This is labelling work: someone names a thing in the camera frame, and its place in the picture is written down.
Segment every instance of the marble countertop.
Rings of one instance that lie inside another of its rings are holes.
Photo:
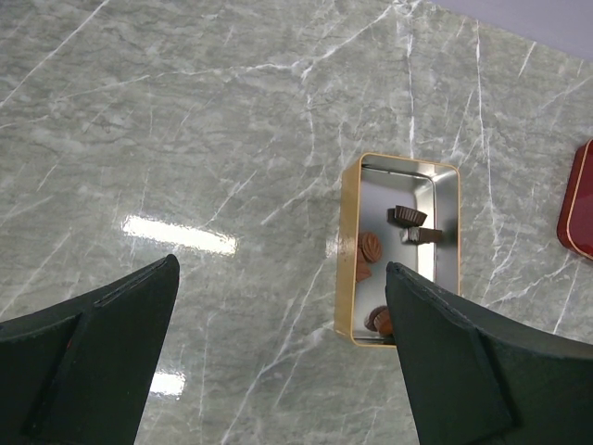
[[[593,342],[555,235],[592,79],[419,1],[3,1],[0,320],[174,252],[138,444],[416,444],[397,353],[332,331],[340,173],[458,166],[463,295]]]

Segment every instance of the chocolate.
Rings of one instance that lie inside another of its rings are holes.
[[[411,227],[406,229],[401,240],[412,244],[439,243],[443,240],[443,231],[436,229],[426,229],[423,227]]]
[[[388,309],[384,309],[375,317],[374,327],[377,328],[379,335],[383,337],[393,336],[393,326],[391,325]]]
[[[367,319],[364,322],[364,327],[369,329],[370,331],[377,332],[377,328],[374,325],[374,319],[377,318],[377,315],[387,309],[386,306],[379,306],[378,308],[374,308]]]
[[[387,209],[387,221],[400,227],[420,227],[426,221],[426,213],[404,206]]]
[[[393,326],[389,317],[389,309],[386,306],[379,306],[371,311],[365,322],[365,327],[381,336],[393,335]]]
[[[362,250],[360,248],[356,251],[356,282],[360,283],[362,280],[366,280],[372,275],[371,269],[367,261],[364,259]]]
[[[364,259],[370,264],[379,261],[383,255],[381,241],[379,241],[377,235],[372,232],[359,234],[359,249],[362,251]]]

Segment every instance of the round chocolate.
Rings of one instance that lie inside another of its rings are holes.
[[[393,335],[393,326],[391,325],[391,318],[389,317],[389,310],[387,308],[383,309],[374,317],[374,327],[384,337]]]
[[[359,283],[362,280],[366,280],[371,275],[371,269],[369,268],[367,261],[364,260],[362,250],[358,248],[356,252],[356,282]]]
[[[377,315],[386,310],[386,306],[379,306],[378,308],[374,308],[367,317],[366,321],[364,322],[364,327],[366,327],[370,331],[377,332],[377,327],[375,326],[374,321],[377,318]]]
[[[373,264],[381,259],[383,255],[383,248],[379,237],[372,232],[365,232],[359,234],[359,248],[362,250],[362,255],[369,263]]]

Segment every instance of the red tin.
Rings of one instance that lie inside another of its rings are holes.
[[[574,155],[556,233],[563,246],[593,260],[593,140]]]

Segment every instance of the metal tin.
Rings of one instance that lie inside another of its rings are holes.
[[[593,260],[593,140],[576,150],[556,234],[563,246]]]
[[[451,292],[460,292],[460,177],[451,165],[374,153],[363,154],[342,173],[334,330],[358,346],[394,348],[364,322],[385,305],[385,267],[401,262]],[[387,222],[387,209],[411,207],[428,215],[423,227],[443,230],[444,240],[404,244]],[[372,277],[355,283],[359,232],[374,232],[383,257],[369,264]]]

